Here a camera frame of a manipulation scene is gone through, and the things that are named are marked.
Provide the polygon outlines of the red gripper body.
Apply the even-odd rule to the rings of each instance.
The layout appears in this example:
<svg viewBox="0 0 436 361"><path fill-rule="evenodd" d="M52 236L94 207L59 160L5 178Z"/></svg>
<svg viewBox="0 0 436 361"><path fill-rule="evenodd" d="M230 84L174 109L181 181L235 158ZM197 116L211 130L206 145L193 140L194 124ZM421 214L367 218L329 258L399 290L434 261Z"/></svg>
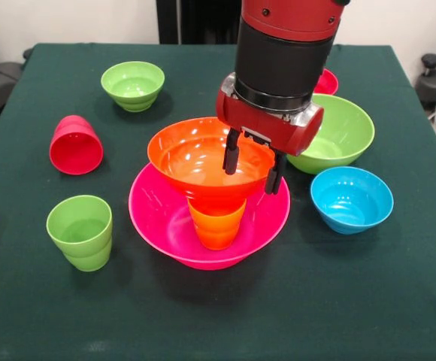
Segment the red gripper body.
<svg viewBox="0 0 436 361"><path fill-rule="evenodd" d="M222 82L216 100L218 119L227 126L263 140L269 147L297 156L311 144L322 124L324 109L311 102L303 111L271 113L238 98L236 76Z"/></svg>

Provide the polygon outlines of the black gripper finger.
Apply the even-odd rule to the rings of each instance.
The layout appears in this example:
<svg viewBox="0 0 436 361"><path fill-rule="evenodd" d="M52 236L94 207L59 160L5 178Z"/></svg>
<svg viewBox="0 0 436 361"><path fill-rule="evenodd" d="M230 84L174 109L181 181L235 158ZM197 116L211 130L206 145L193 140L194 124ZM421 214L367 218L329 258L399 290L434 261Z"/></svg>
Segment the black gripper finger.
<svg viewBox="0 0 436 361"><path fill-rule="evenodd" d="M274 153L274 165L269 169L266 184L265 193L268 195L276 195L279 191L281 180L283 177L283 172L286 168L286 154L274 149L271 150Z"/></svg>
<svg viewBox="0 0 436 361"><path fill-rule="evenodd" d="M230 128L226 139L226 147L223 159L223 170L228 175L233 175L238 166L239 147L238 139L240 132Z"/></svg>

